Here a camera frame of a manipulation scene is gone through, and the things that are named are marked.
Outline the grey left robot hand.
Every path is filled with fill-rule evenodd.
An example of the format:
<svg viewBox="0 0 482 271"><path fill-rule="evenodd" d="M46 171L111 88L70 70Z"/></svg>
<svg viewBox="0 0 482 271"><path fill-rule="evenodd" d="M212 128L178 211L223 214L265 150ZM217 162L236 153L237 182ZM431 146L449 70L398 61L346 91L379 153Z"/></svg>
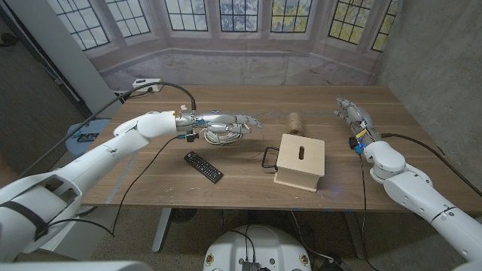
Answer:
<svg viewBox="0 0 482 271"><path fill-rule="evenodd" d="M222 114L222 113L199 113L186 111L175 116L178 131L193 131L195 128L206 128L216 134L236 133L248 134L251 132L249 126L263 128L261 122L255 117L244 114Z"/></svg>

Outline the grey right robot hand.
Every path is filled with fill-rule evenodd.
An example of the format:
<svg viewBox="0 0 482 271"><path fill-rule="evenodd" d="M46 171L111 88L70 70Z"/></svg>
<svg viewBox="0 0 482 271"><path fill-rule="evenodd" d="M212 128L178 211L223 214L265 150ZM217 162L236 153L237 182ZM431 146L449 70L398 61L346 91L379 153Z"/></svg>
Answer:
<svg viewBox="0 0 482 271"><path fill-rule="evenodd" d="M348 99L336 98L336 102L340 106L340 110L334 111L334 114L349 124L355 138L363 148L382 140L366 110Z"/></svg>

